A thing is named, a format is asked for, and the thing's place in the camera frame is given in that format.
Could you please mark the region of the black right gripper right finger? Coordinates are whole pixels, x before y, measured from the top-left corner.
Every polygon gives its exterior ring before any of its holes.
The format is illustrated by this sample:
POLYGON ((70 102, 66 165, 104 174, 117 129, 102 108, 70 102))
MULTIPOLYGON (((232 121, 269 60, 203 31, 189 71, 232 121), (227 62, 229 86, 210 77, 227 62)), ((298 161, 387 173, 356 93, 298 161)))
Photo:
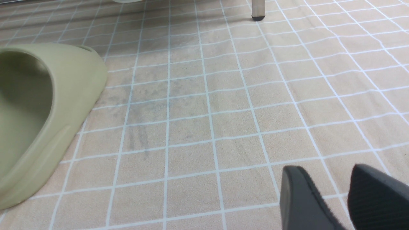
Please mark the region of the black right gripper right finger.
POLYGON ((408 185, 366 164, 352 169, 347 199, 356 230, 407 230, 408 185))

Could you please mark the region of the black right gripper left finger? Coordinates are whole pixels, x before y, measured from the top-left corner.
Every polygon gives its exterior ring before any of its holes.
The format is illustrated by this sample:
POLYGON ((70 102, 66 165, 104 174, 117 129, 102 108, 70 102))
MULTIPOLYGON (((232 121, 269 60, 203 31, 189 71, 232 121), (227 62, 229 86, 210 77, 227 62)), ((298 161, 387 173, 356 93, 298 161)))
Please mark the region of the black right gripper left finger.
POLYGON ((345 230, 301 166, 282 169, 280 212, 283 230, 345 230))

